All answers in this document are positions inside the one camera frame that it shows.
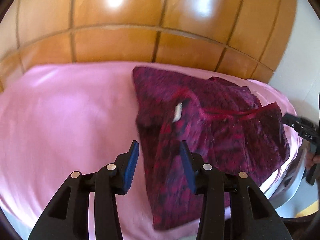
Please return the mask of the person's right hand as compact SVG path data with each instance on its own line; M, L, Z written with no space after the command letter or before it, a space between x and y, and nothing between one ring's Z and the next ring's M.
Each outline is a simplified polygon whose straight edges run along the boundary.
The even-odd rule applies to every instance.
M306 154L306 169L309 170L310 168L312 168L314 165L319 164L320 163L320 155L314 155L310 152L308 152Z

